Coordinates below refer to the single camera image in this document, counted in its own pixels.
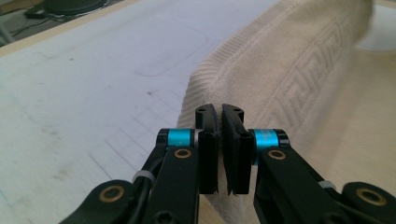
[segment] white table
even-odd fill
[[[275,1],[125,1],[1,48],[1,222],[56,223],[130,180],[195,67]]]

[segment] blue ring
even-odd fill
[[[191,143],[191,129],[169,129],[168,147],[189,147]]]
[[[279,139],[273,129],[254,129],[253,132],[256,135],[257,146],[254,164],[258,165],[260,153],[268,147],[279,147]]]

